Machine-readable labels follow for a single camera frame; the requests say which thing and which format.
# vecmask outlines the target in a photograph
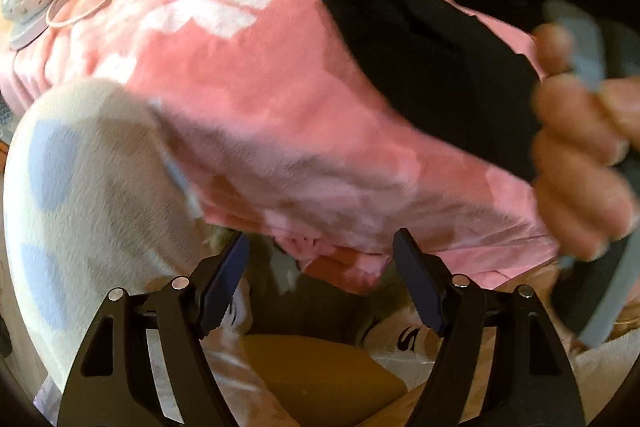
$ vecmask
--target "black logo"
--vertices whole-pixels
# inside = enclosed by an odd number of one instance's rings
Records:
[[[408,351],[411,349],[415,353],[415,341],[418,338],[418,334],[420,333],[420,329],[416,328],[415,330],[407,333],[411,329],[411,326],[406,328],[400,336],[398,337],[398,349],[400,351]]]
[[[236,318],[238,318],[238,309],[236,308],[236,303],[231,301],[226,312],[229,315],[233,315],[233,318],[231,319],[231,325],[233,326],[236,323]]]

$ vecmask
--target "black fabric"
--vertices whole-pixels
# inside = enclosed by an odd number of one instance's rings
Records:
[[[532,181],[538,81],[476,17],[443,0],[322,0],[372,84],[421,131]]]

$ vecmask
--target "pink fabric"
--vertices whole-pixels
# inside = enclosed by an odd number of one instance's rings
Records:
[[[529,36],[480,19],[531,56]],[[208,221],[274,235],[353,293],[376,283],[400,227],[485,286],[554,250],[530,187],[390,110],[319,0],[113,0],[0,66],[18,112],[81,75],[125,84],[157,109]]]

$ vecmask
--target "hand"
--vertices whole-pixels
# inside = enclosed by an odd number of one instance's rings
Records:
[[[535,39],[550,75],[534,94],[543,125],[533,147],[538,211],[563,253],[591,261],[638,224],[636,197],[610,166],[629,146],[640,150],[640,78],[607,80],[592,94],[565,73],[572,53],[566,30],[540,26]]]

